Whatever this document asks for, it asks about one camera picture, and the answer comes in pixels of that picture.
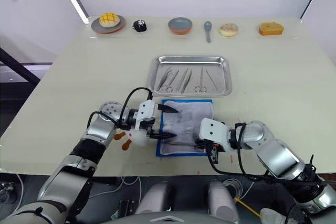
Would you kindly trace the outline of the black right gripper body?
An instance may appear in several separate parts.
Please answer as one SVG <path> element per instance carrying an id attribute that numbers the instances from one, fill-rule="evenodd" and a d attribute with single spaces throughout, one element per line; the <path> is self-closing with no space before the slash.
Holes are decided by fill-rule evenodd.
<path id="1" fill-rule="evenodd" d="M 203 149 L 212 164 L 218 164 L 219 145 L 210 140 L 197 140 L 196 147 Z"/>

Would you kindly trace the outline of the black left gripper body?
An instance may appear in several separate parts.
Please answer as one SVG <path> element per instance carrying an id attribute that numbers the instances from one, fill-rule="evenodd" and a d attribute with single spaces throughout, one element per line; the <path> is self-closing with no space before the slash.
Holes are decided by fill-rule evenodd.
<path id="1" fill-rule="evenodd" d="M 151 138 L 151 133 L 156 132 L 153 129 L 153 125 L 156 120 L 157 112 L 158 104 L 155 102 L 142 102 L 139 105 L 136 116 L 136 130 L 145 130 L 146 136 Z"/>

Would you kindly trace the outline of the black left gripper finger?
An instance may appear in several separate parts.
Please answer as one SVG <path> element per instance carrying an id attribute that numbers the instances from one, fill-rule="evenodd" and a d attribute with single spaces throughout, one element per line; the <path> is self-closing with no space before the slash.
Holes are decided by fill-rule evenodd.
<path id="1" fill-rule="evenodd" d="M 168 106 L 168 105 L 158 105 L 158 110 L 161 110 L 163 113 L 177 113 L 177 110 Z"/>
<path id="2" fill-rule="evenodd" d="M 169 133 L 169 132 L 152 132 L 151 133 L 151 138 L 152 139 L 157 139 L 157 140 L 166 140 L 166 139 L 170 139 L 176 137 L 176 135 L 174 133 Z"/>

